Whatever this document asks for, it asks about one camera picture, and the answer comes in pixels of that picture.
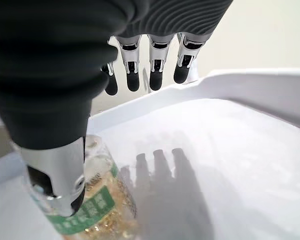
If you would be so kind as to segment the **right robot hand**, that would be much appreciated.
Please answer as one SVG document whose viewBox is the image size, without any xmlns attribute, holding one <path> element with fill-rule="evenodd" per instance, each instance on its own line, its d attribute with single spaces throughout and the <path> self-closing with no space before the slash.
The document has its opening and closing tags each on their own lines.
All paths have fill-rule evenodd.
<svg viewBox="0 0 300 240">
<path fill-rule="evenodd" d="M 150 40 L 149 85 L 160 89 L 171 39 L 182 36 L 174 81 L 185 82 L 229 0 L 0 0 L 0 117 L 21 149 L 32 188 L 70 217 L 85 196 L 92 100 L 117 92 L 122 56 L 139 88 L 140 37 Z"/>
</svg>

